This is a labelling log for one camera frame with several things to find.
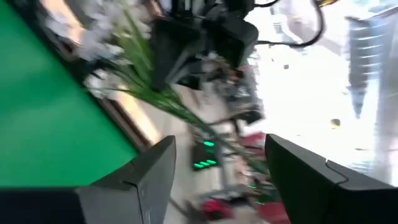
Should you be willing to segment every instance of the black equipment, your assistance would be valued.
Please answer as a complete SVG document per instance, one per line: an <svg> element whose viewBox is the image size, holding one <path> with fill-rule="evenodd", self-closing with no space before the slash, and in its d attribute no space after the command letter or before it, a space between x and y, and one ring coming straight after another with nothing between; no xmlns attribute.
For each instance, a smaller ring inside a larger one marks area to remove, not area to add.
<svg viewBox="0 0 398 224"><path fill-rule="evenodd" d="M398 189L328 161L274 134L266 156L293 224L397 223Z"/></svg>
<svg viewBox="0 0 398 224"><path fill-rule="evenodd" d="M259 34L254 25L243 20L253 5L254 1L207 1L195 14L173 4L172 12L158 18L152 30L153 89L160 91L188 75L196 54L216 52L232 68L240 66L252 53Z"/></svg>
<svg viewBox="0 0 398 224"><path fill-rule="evenodd" d="M89 186L1 189L0 223L162 224L175 170L175 137Z"/></svg>

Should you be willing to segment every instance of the red object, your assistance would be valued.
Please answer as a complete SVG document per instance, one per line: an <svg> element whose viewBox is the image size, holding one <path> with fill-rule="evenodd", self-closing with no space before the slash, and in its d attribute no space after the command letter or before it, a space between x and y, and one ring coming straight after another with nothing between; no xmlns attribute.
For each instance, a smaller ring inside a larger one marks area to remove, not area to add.
<svg viewBox="0 0 398 224"><path fill-rule="evenodd" d="M242 146L255 146L259 141L265 142L266 134L258 132L246 137L242 137L240 143Z"/></svg>
<svg viewBox="0 0 398 224"><path fill-rule="evenodd" d="M271 224L290 224L283 203L271 202L257 207L259 216Z"/></svg>
<svg viewBox="0 0 398 224"><path fill-rule="evenodd" d="M208 220L232 218L232 212L228 207L228 204L217 199L211 199L203 203L202 212L205 214Z"/></svg>

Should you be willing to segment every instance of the green led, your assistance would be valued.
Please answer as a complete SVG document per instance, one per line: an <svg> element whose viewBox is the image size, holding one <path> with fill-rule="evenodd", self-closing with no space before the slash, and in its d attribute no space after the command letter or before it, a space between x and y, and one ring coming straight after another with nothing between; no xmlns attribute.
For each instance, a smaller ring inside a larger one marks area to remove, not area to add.
<svg viewBox="0 0 398 224"><path fill-rule="evenodd" d="M206 162L210 163L211 165L217 164L216 161L207 160Z"/></svg>
<svg viewBox="0 0 398 224"><path fill-rule="evenodd" d="M199 164L194 164L193 166L195 166L196 168L199 168L199 169L202 169L202 168L204 168L204 166L202 166L202 165L199 165Z"/></svg>
<svg viewBox="0 0 398 224"><path fill-rule="evenodd" d="M211 147L214 146L214 143L209 142L209 141L205 141L204 144L205 144L206 146L211 146Z"/></svg>
<svg viewBox="0 0 398 224"><path fill-rule="evenodd" d="M200 162L200 164L202 164L204 166L210 166L210 164L208 164L207 162Z"/></svg>

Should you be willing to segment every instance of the green screen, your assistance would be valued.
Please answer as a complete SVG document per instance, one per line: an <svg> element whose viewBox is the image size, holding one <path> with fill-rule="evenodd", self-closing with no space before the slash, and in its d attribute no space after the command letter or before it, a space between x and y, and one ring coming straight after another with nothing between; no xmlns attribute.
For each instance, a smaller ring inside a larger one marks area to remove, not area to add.
<svg viewBox="0 0 398 224"><path fill-rule="evenodd" d="M136 156L3 1L0 27L0 187L87 185Z"/></svg>

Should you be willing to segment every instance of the black cable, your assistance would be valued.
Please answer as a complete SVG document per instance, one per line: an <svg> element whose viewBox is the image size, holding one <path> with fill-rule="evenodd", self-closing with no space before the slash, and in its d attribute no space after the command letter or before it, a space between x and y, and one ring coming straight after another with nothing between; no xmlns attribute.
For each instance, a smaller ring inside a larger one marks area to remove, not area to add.
<svg viewBox="0 0 398 224"><path fill-rule="evenodd" d="M280 0L274 0L272 2L269 3L265 3L265 4L254 4L254 7L269 7L269 6L273 6L275 3L279 2Z"/></svg>
<svg viewBox="0 0 398 224"><path fill-rule="evenodd" d="M317 0L312 0L312 4L315 7L316 13L318 15L319 18L319 30L317 32L317 34L314 36L314 38L312 40L309 40L308 42L304 42L301 44L298 43L286 43L286 42L271 42L268 40L258 40L257 41L257 45L258 44L269 44L269 45L287 45L289 47L292 48L300 48L300 47L308 47L310 45L313 45L314 43L316 43L318 40L321 39L323 32L325 31L325 18L323 17L323 13L321 8L318 6Z"/></svg>
<svg viewBox="0 0 398 224"><path fill-rule="evenodd" d="M339 181L339 182L333 184L333 188L332 188L332 190L331 190L330 192L332 192L333 190L337 190L337 189L338 189L337 187L338 187L340 184L343 184L343 183L346 183L346 182L349 181L349 178L348 178L347 176L345 176L345 175L342 174L341 172L338 172L337 170L335 170L334 168L332 168L332 167L329 166L328 159L326 160L325 165L326 165L327 168L329 168L329 169L335 171L337 174L339 174L340 176L344 177L344 180L341 180L341 181ZM331 198L331 197L328 197L327 203L326 203L327 207L330 207L330 206L331 206L331 205L330 205L331 203L332 203L332 198ZM323 219L322 219L323 222L321 222L321 223L326 223L326 219L328 218L328 215L327 215L327 214L328 214L328 210L326 209L325 212L324 212L324 214L321 216L321 217L323 217Z"/></svg>

